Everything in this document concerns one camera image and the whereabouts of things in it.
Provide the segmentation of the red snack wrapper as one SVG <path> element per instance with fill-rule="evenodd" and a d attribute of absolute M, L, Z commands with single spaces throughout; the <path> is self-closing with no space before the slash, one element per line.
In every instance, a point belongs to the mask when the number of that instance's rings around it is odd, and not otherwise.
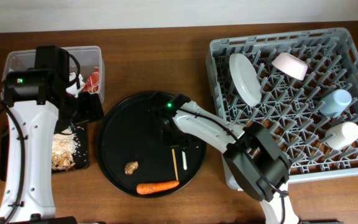
<path fill-rule="evenodd" d="M 86 80 L 83 91 L 88 93 L 96 93 L 99 88 L 99 69 L 97 68 Z"/>

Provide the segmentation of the wooden chopstick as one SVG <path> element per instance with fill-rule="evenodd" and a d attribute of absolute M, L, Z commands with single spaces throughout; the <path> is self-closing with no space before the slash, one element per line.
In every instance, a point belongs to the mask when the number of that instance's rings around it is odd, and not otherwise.
<path fill-rule="evenodd" d="M 174 149 L 172 149 L 172 158 L 173 158 L 173 166 L 174 166 L 175 178 L 176 178 L 176 181 L 179 182 L 179 180 L 178 180 L 177 160 L 176 160 L 176 155 L 175 155 L 175 150 Z"/>

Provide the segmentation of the white plastic fork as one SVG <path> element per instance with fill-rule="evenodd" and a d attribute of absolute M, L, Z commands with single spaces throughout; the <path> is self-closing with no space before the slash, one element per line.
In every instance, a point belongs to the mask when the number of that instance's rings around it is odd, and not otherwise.
<path fill-rule="evenodd" d="M 183 170 L 187 170 L 188 165 L 187 165 L 186 153 L 184 151 L 181 152 L 181 157 L 182 157 Z"/>

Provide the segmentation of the brown walnut piece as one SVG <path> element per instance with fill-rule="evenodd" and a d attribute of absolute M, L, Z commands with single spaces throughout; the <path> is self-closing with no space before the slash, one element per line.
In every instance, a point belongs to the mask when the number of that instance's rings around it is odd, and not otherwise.
<path fill-rule="evenodd" d="M 138 167 L 139 163 L 137 161 L 128 162 L 124 168 L 124 172 L 126 175 L 132 175 Z"/>

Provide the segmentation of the orange carrot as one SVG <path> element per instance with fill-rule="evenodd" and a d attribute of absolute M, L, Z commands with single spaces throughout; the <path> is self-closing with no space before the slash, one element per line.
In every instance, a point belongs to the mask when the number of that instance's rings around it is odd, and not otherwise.
<path fill-rule="evenodd" d="M 174 189 L 179 184 L 180 183 L 177 180 L 172 180 L 168 182 L 159 182 L 159 183 L 144 183 L 144 184 L 139 184 L 136 187 L 136 192 L 140 195 L 154 194 L 157 192 Z"/>

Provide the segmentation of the grey plate with food scraps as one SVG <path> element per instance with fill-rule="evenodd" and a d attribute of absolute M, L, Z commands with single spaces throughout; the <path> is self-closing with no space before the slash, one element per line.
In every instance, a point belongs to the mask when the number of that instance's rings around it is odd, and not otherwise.
<path fill-rule="evenodd" d="M 243 54 L 232 54 L 229 57 L 229 71 L 242 100 L 251 107 L 260 103 L 262 89 L 250 60 Z"/>

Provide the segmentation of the pink bowl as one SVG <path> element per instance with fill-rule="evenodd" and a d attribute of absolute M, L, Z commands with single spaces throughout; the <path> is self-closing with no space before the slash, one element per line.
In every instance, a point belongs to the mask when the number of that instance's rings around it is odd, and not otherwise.
<path fill-rule="evenodd" d="M 281 72 L 297 80 L 304 80 L 308 69 L 308 66 L 304 61 L 286 52 L 280 53 L 272 61 L 272 65 Z"/>

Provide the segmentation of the light blue plastic cup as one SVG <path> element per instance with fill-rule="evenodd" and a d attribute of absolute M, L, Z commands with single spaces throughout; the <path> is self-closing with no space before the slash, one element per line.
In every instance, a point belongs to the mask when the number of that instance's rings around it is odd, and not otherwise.
<path fill-rule="evenodd" d="M 330 118 L 337 118 L 350 105 L 352 96 L 347 90 L 338 89 L 321 99 L 324 105 L 319 112 Z"/>

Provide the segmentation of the cream plastic cup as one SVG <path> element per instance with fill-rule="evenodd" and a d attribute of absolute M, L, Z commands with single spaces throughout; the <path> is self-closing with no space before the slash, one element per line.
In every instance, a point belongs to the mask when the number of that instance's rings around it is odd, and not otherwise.
<path fill-rule="evenodd" d="M 346 121 L 328 129 L 326 135 L 329 134 L 334 136 L 326 141 L 327 145 L 334 150 L 341 150 L 358 139 L 358 125 Z"/>

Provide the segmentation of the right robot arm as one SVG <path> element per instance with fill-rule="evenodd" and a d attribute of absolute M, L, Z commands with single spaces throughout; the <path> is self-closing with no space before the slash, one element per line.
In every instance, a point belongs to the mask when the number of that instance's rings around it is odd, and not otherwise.
<path fill-rule="evenodd" d="M 217 149 L 238 186 L 260 203 L 266 223 L 299 223 L 288 193 L 291 160 L 263 124 L 228 122 L 184 95 L 151 111 L 168 141 L 189 134 Z"/>

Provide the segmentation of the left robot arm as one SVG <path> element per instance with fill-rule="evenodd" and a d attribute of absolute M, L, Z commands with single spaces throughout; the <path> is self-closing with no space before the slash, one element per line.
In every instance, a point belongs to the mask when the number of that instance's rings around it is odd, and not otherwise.
<path fill-rule="evenodd" d="M 73 95 L 72 86 L 81 88 L 79 74 L 54 68 L 10 72 L 3 79 L 0 103 L 9 122 L 9 155 L 0 223 L 55 218 L 53 135 L 103 115 L 97 94 Z"/>

